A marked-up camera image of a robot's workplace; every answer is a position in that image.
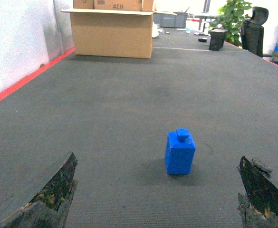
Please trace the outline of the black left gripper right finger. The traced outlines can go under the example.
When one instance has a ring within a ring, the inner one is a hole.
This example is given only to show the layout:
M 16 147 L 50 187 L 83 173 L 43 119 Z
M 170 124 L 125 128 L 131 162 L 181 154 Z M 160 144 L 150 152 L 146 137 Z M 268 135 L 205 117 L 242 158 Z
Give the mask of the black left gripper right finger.
M 244 228 L 278 228 L 278 188 L 270 181 L 272 169 L 245 156 L 237 167 L 246 194 L 238 194 Z

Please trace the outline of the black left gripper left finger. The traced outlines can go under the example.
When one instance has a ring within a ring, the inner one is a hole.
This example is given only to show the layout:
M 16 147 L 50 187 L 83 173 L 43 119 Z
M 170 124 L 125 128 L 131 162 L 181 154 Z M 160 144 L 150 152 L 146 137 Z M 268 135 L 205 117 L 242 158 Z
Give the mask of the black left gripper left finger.
M 70 152 L 0 201 L 0 228 L 63 228 L 78 181 Z

